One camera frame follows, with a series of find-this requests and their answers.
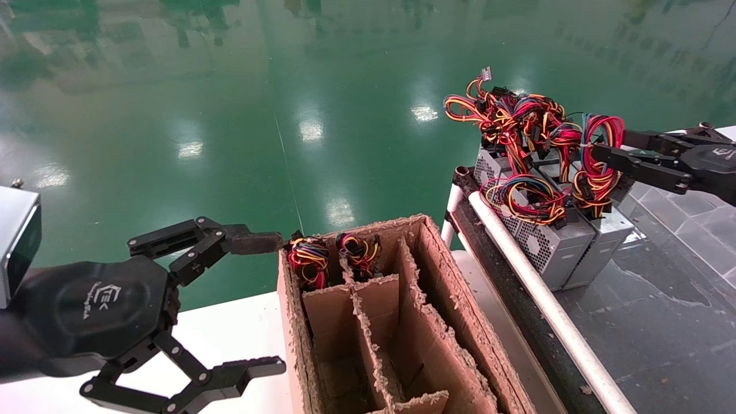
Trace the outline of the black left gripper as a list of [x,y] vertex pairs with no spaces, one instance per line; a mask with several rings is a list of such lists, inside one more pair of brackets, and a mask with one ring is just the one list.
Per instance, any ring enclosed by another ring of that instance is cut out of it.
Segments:
[[[198,413],[208,404],[239,398],[254,379],[281,375],[279,356],[234,360],[206,369],[170,332],[166,304],[174,286],[187,286],[228,254],[278,252],[279,232],[207,217],[176,223],[127,242],[134,258],[77,262],[34,269],[16,293],[16,377],[66,378],[100,370],[79,394],[126,413]],[[169,271],[152,261],[181,252]],[[171,397],[117,384],[144,357],[162,352],[189,383]]]

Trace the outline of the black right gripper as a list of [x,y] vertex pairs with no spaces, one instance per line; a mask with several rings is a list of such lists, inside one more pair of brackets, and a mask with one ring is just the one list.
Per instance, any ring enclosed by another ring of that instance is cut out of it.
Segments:
[[[712,128],[673,133],[624,131],[624,144],[589,146],[595,162],[619,176],[617,187],[643,183],[673,194],[689,189],[706,192],[735,205],[735,146],[718,144],[722,134]],[[688,153],[686,172],[681,157]]]

